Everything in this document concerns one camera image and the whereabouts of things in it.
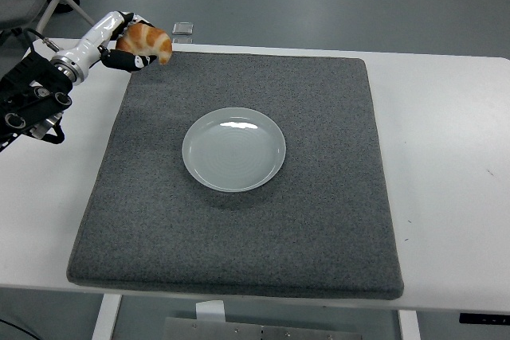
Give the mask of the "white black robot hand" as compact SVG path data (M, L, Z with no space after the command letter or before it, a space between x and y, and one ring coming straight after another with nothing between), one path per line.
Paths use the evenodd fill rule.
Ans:
M98 21L74 47L58 50L50 63L76 84L87 78L89 69L97 62L107 68L126 72L139 71L154 62L157 56L107 48L110 41L122 37L127 27L134 25L136 21L146 20L134 13L112 11Z

